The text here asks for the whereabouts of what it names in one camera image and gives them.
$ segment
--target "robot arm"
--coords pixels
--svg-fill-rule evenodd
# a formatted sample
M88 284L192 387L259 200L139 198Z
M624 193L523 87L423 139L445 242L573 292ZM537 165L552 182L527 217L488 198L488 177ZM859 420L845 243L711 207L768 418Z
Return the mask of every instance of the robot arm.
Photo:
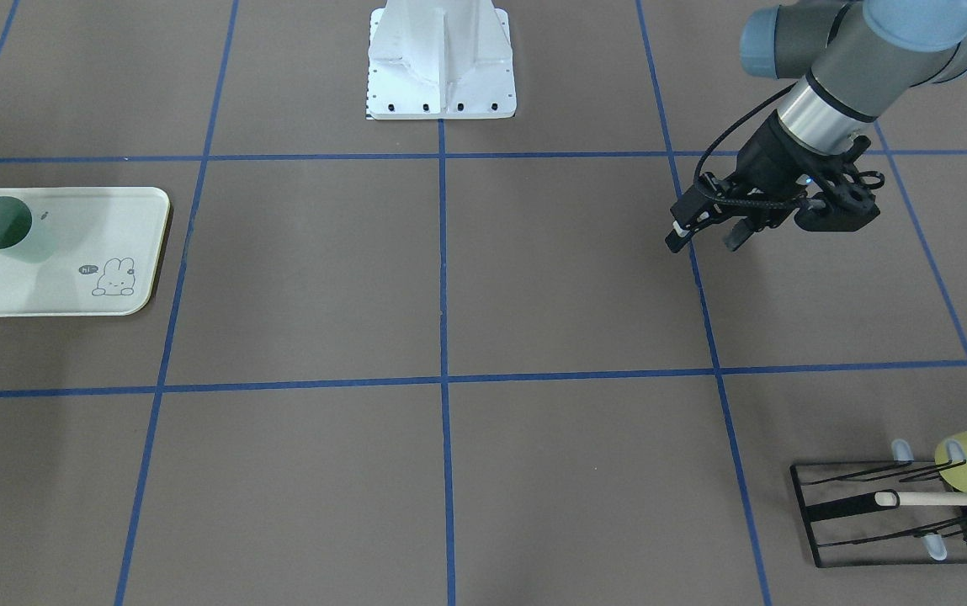
M805 0L752 15L741 37L753 76L801 80L737 154L725 179L701 173L671 208L672 252L707 226L741 218L725 244L794 222L807 231L856 231L879 215L873 189L883 175L853 165L868 149L865 128L907 88L967 73L967 0ZM809 196L807 185L821 192Z

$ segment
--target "bunny drawing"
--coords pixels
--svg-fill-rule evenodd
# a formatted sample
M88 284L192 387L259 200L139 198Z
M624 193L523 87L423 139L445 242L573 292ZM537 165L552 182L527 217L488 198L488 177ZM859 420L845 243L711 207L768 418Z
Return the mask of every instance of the bunny drawing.
M110 258L98 276L98 288L94 296L133 295L135 289L135 260L133 258Z

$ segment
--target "gray floor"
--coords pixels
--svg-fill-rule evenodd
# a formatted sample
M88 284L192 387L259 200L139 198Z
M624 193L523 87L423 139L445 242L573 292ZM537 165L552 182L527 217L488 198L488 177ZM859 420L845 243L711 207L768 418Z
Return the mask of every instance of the gray floor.
M0 187L175 208L145 310L0 321L0 604L967 603L814 568L787 476L967 429L967 79L868 229L691 262L767 3L502 0L518 115L445 126L364 120L378 4L0 0Z

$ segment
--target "white mounting plate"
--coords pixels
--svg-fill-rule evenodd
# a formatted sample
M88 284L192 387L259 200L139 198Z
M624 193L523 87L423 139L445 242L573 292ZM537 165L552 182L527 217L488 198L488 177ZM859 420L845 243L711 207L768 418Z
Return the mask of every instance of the white mounting plate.
M34 224L0 250L0 317L126 316L150 300L168 220L158 188L0 189Z
M502 31L506 32L506 40L510 41L509 14L501 8L494 11ZM383 12L385 8L376 8L371 13L372 41ZM429 111L422 110L423 104L428 104ZM464 108L457 109L459 104ZM498 109L492 109L493 104L498 104ZM476 64L471 72L449 83L445 97L437 82L422 79L405 64L369 61L368 120L488 120L512 118L516 113L517 86L512 61Z

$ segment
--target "silver metal cylinder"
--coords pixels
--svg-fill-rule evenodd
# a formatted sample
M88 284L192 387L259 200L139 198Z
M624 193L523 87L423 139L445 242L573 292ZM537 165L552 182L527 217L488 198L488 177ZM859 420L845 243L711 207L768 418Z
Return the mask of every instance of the silver metal cylinder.
M779 122L788 133L817 153L840 154L852 145L869 122L861 122L834 109L802 79L778 107Z

